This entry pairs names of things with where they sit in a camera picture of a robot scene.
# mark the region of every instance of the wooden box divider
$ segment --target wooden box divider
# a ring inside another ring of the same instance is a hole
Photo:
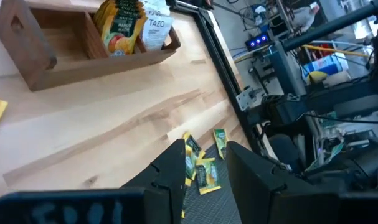
[[[173,27],[171,43],[147,52],[110,57],[91,15],[84,8],[2,0],[0,40],[32,91],[88,80],[160,63],[180,47]]]

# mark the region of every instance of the blue container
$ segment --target blue container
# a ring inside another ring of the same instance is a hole
[[[312,63],[303,66],[303,79],[307,79],[308,75],[313,71],[324,72],[327,75],[334,75],[338,72],[348,69],[348,64],[346,60],[337,58],[335,56],[345,58],[343,53],[334,53],[325,56],[322,59],[314,61]]]

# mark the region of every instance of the black metal frame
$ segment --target black metal frame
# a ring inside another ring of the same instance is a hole
[[[192,16],[197,24],[202,38],[210,53],[212,61],[217,69],[222,84],[226,90],[231,105],[239,119],[240,125],[245,133],[251,150],[260,154],[261,149],[258,145],[258,138],[253,132],[252,126],[247,120],[247,112],[243,112],[237,103],[236,96],[241,93],[241,89],[232,71],[232,67],[227,60],[225,52],[219,42],[217,34],[214,30],[214,24],[208,14],[208,11],[199,7],[191,6],[181,1],[170,1],[172,12]]]

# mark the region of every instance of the black mesh surface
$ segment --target black mesh surface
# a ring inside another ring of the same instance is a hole
[[[221,180],[222,188],[208,194],[200,195],[197,179],[192,182],[187,190],[186,197],[186,218],[183,224],[188,223],[241,223],[239,211],[233,198],[227,175],[226,161],[218,155],[216,145],[207,150],[205,158],[215,158],[218,170],[218,177]]]

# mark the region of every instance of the wooden table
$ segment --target wooden table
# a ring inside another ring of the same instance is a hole
[[[101,0],[45,2],[98,7]],[[165,62],[35,93],[0,43],[0,99],[9,102],[0,120],[0,195],[120,187],[185,131],[207,149],[212,130],[224,128],[248,147],[193,18],[173,16],[182,45]]]

